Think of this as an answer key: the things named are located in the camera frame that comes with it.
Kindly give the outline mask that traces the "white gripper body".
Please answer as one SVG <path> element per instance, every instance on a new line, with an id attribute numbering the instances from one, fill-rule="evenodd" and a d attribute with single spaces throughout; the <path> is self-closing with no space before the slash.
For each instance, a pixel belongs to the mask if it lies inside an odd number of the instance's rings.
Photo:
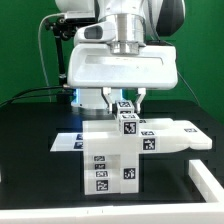
<path id="1" fill-rule="evenodd" d="M 172 89 L 178 82 L 173 46 L 142 47 L 138 55 L 115 55 L 106 44 L 79 44 L 70 57 L 73 88 Z"/>

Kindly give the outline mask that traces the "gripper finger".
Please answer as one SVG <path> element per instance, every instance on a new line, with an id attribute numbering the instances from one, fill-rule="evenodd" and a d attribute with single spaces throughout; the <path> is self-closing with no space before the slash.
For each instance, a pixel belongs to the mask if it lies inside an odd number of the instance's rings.
<path id="1" fill-rule="evenodd" d="M 141 111 L 141 103 L 142 103 L 145 95 L 146 95 L 146 89 L 145 88 L 139 88 L 137 90 L 137 97 L 136 97 L 136 100 L 135 100 L 135 110 L 137 112 Z"/>
<path id="2" fill-rule="evenodd" d="M 113 101 L 110 97 L 111 94 L 111 89 L 109 87 L 103 87 L 102 88 L 102 97 L 105 100 L 107 106 L 108 106 L 108 111 L 111 112 L 113 110 Z"/>

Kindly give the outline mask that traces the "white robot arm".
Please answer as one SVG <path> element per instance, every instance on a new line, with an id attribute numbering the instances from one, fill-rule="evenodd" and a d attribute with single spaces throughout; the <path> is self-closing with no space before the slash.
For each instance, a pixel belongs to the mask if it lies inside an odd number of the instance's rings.
<path id="1" fill-rule="evenodd" d="M 184 0 L 55 0 L 75 22 L 67 85 L 72 106 L 111 110 L 124 89 L 169 90 L 178 82 L 176 49 L 160 40 L 184 23 Z"/>

